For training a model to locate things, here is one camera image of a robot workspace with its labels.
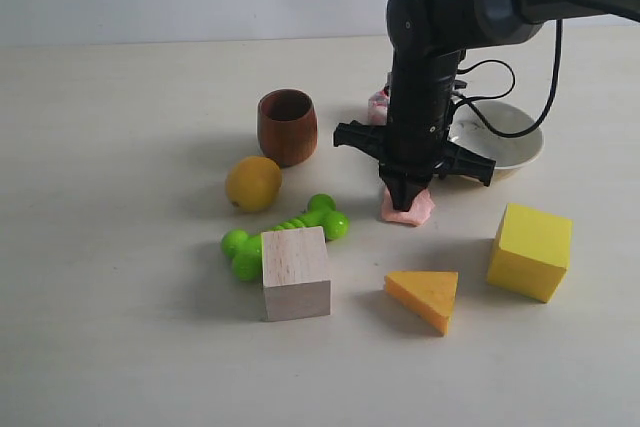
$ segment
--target white bowl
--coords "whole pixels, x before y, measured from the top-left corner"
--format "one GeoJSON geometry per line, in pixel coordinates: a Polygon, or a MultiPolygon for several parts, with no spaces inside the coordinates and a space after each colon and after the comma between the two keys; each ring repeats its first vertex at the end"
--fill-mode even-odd
{"type": "MultiPolygon", "coordinates": [[[[502,132],[519,132],[535,120],[511,104],[496,100],[475,102],[489,123],[502,132]]],[[[544,135],[538,127],[532,133],[515,139],[493,134],[468,106],[458,108],[453,116],[449,140],[478,155],[496,161],[493,178],[508,177],[532,163],[542,153],[544,135]]]]}

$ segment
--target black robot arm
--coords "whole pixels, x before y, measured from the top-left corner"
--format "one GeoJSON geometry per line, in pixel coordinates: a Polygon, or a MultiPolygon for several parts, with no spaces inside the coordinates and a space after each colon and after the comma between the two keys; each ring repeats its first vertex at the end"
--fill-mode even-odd
{"type": "Polygon", "coordinates": [[[488,186],[495,162],[448,140],[466,51],[524,43],[549,20],[611,13],[640,21],[639,12],[640,0],[389,0],[386,125],[339,124],[334,145],[378,160],[396,210],[408,211],[434,176],[464,175],[488,186]]]}

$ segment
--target wooden cube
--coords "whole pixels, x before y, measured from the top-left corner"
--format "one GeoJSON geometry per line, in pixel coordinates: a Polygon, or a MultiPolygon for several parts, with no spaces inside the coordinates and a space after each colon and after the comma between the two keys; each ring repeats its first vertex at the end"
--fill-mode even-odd
{"type": "Polygon", "coordinates": [[[549,302],[569,269],[570,219],[523,205],[507,205],[498,228],[489,284],[549,302]]]}
{"type": "Polygon", "coordinates": [[[262,283],[268,321],[331,313],[331,280],[322,227],[262,234],[262,283]]]}

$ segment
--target cheese wedge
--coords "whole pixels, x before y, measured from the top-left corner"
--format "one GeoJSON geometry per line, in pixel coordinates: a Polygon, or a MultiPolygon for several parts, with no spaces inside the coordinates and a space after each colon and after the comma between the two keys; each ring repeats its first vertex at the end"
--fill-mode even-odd
{"type": "Polygon", "coordinates": [[[384,289],[447,335],[458,289],[457,272],[391,272],[385,277],[384,289]]]}

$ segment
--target white table surface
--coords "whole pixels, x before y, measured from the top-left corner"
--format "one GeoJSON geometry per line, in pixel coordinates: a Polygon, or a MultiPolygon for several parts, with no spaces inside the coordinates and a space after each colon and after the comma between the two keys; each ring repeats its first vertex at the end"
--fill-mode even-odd
{"type": "MultiPolygon", "coordinates": [[[[639,32],[568,28],[543,155],[490,188],[435,182],[417,229],[379,222],[376,163],[332,146],[384,82],[386,38],[0,50],[0,425],[637,425],[639,32]],[[319,147],[238,216],[222,184],[281,87],[315,101],[319,147]],[[333,313],[262,322],[218,242],[316,192],[352,219],[329,246],[333,313]],[[507,202],[575,222],[547,305],[484,282],[507,202]],[[445,338],[381,290],[420,268],[460,272],[445,338]]],[[[509,101],[537,116],[552,51],[549,26],[464,65],[511,62],[509,101]]],[[[503,90],[500,69],[469,92],[503,90]]]]}

